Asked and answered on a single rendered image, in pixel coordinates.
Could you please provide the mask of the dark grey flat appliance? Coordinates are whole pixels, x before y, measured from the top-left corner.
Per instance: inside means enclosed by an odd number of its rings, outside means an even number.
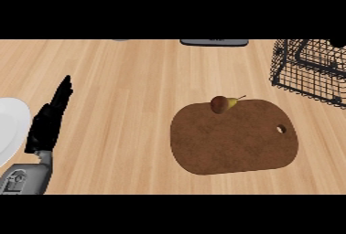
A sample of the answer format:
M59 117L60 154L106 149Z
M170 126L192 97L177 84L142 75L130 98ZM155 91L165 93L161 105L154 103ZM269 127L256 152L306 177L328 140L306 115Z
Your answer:
M244 47L248 39L180 39L180 43L198 47Z

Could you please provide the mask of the yellow-green pear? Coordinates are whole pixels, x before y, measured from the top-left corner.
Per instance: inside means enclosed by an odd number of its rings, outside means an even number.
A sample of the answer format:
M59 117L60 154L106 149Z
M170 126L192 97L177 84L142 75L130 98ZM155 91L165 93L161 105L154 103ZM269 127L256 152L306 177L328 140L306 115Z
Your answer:
M245 95L239 98L227 98L227 109L235 106L235 104L238 103L238 100L244 97L245 97Z

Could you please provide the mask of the white plate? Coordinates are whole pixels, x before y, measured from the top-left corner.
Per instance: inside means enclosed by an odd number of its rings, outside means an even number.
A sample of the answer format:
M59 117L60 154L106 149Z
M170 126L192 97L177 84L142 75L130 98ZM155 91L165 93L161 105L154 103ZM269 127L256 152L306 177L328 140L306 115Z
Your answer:
M31 112L20 99L0 98L0 167L20 148L31 126Z

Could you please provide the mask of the brown sweet potato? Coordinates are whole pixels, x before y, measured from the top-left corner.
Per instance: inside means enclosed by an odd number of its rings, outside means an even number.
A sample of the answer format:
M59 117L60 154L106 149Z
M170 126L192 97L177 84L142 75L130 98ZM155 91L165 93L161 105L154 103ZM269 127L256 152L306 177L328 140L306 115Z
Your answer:
M227 110L227 98L224 96L216 96L211 99L211 110L216 114L222 114Z

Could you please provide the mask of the brown wooden cutting board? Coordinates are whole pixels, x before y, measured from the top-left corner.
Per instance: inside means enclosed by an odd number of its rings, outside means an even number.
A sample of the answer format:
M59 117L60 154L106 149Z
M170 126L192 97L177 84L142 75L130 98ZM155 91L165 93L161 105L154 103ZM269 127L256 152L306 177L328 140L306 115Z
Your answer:
M276 169L297 155L287 113L264 100L242 100L222 114L207 103L185 106L170 124L170 147L180 167L196 175Z

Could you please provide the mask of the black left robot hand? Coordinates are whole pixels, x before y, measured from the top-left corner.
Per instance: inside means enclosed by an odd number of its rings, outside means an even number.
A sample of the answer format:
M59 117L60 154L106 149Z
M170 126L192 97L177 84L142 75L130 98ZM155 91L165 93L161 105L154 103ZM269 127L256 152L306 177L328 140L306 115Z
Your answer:
M26 154L53 150L71 94L71 76L66 76L56 88L51 101L41 106L32 119L23 148Z

